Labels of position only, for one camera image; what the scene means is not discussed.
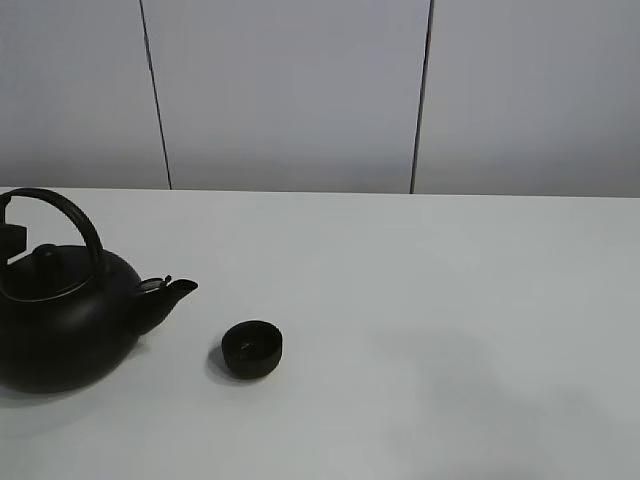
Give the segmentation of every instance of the white table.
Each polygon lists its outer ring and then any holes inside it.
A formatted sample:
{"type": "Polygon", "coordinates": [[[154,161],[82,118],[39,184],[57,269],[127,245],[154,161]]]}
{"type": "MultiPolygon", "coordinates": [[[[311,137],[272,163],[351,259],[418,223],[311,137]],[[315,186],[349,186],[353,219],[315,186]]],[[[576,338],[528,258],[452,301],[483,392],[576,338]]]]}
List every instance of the white table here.
{"type": "Polygon", "coordinates": [[[2,480],[640,478],[640,200],[61,192],[200,289],[94,386],[1,392],[2,480]],[[284,355],[237,383],[207,356],[251,318],[284,355]]]}

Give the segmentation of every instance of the teapot handle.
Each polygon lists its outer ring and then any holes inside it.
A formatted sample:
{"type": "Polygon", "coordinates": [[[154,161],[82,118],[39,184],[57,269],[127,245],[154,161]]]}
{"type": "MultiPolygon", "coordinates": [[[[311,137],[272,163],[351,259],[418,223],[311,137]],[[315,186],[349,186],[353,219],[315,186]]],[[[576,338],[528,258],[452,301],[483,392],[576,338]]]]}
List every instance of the teapot handle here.
{"type": "MultiPolygon", "coordinates": [[[[13,197],[26,197],[42,200],[43,202],[52,205],[62,212],[78,229],[89,251],[89,258],[91,260],[91,266],[93,274],[96,276],[102,276],[106,272],[106,262],[104,258],[104,249],[102,248],[102,242],[98,236],[98,232],[89,220],[89,217],[80,210],[80,208],[68,198],[60,195],[59,193],[46,190],[44,188],[18,188],[11,190],[0,195],[0,233],[2,233],[2,227],[8,227],[5,220],[6,208],[11,198],[13,197]]],[[[22,251],[26,250],[26,236],[24,236],[24,246],[22,251]]],[[[4,264],[5,259],[0,258],[0,266],[4,264]]]]}

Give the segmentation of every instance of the white wall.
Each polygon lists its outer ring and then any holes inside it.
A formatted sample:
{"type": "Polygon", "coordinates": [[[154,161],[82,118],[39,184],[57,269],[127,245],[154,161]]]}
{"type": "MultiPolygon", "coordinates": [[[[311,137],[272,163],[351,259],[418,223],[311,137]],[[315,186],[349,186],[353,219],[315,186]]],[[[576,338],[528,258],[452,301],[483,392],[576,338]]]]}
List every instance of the white wall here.
{"type": "Polygon", "coordinates": [[[407,192],[429,0],[146,0],[174,187],[407,192]]]}
{"type": "Polygon", "coordinates": [[[638,0],[438,0],[417,191],[640,196],[638,0]]]}
{"type": "Polygon", "coordinates": [[[0,0],[0,185],[166,188],[137,0],[0,0]]]}

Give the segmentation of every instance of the black teapot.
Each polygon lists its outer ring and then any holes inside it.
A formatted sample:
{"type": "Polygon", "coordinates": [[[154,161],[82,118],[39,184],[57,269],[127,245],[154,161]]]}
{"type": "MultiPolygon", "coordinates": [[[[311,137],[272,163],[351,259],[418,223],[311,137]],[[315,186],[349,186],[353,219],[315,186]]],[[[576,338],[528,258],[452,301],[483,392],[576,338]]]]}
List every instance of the black teapot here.
{"type": "Polygon", "coordinates": [[[0,384],[50,393],[91,383],[113,370],[138,337],[156,327],[198,287],[171,277],[141,281],[122,258],[102,248],[87,216],[50,190],[0,195],[0,384]],[[82,234],[84,246],[27,249],[27,230],[9,225],[12,197],[54,206],[82,234]]]}

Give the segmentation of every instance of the teapot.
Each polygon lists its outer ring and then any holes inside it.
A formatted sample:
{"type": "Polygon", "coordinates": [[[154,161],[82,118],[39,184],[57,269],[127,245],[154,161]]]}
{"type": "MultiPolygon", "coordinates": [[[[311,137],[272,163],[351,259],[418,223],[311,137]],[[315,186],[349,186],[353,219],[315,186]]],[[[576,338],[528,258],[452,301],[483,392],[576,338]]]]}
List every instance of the teapot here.
{"type": "Polygon", "coordinates": [[[22,392],[75,389],[105,376],[141,335],[159,325],[198,287],[171,277],[141,281],[104,250],[77,205],[41,188],[0,195],[0,384],[22,392]],[[5,221],[13,197],[42,200],[79,230],[84,246],[45,244],[27,250],[27,229],[5,221]]]}

